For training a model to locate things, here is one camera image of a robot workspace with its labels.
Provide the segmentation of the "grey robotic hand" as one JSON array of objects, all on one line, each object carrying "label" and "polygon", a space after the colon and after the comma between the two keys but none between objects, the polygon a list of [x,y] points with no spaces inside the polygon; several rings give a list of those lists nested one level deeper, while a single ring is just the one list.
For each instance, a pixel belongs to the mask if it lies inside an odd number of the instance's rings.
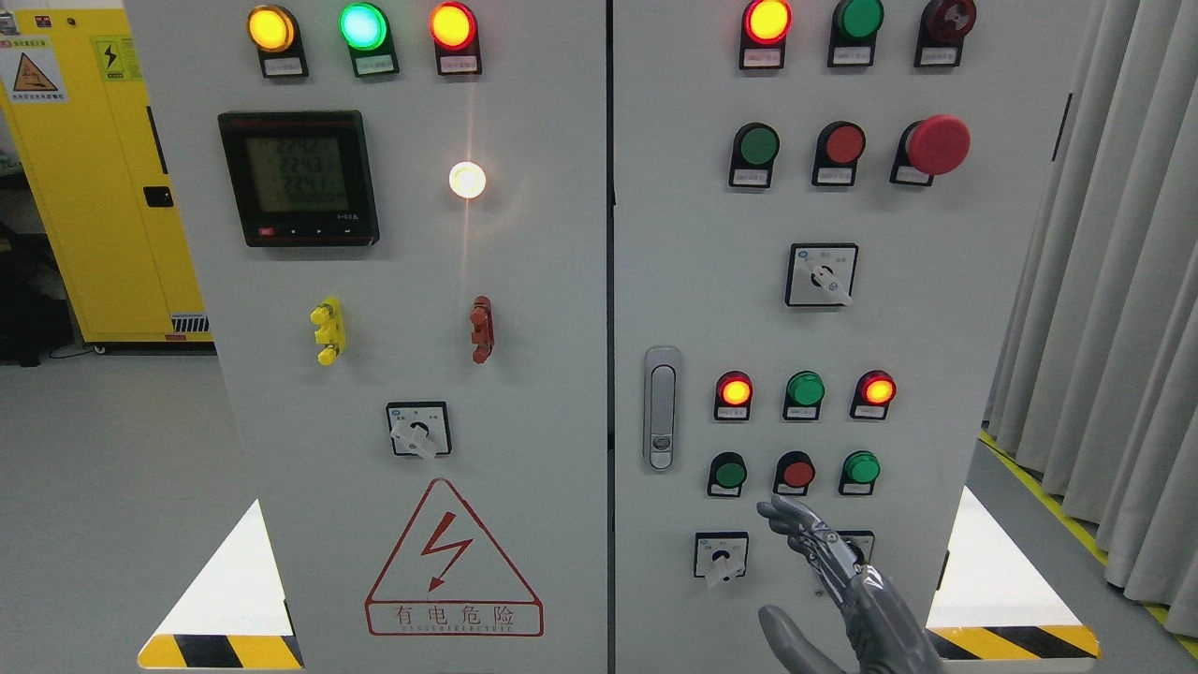
[{"label": "grey robotic hand", "polygon": [[772,532],[810,564],[827,596],[840,611],[861,673],[942,673],[944,663],[922,623],[894,585],[857,560],[831,526],[804,503],[773,496],[756,505]]}]

